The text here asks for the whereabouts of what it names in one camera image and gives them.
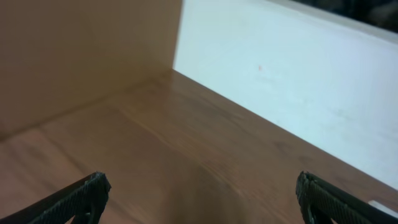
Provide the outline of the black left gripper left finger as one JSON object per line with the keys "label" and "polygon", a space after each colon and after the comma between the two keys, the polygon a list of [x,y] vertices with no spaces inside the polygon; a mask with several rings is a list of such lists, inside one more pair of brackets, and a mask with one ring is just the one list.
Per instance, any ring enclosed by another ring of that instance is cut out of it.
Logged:
{"label": "black left gripper left finger", "polygon": [[48,197],[1,219],[1,224],[98,224],[109,199],[111,185],[102,172],[94,172]]}

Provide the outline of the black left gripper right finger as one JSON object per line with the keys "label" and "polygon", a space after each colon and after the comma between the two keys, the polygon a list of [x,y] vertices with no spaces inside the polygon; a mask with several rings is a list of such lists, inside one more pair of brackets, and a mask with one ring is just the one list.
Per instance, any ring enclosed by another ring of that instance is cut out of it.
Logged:
{"label": "black left gripper right finger", "polygon": [[306,224],[397,224],[397,218],[302,171],[295,193]]}

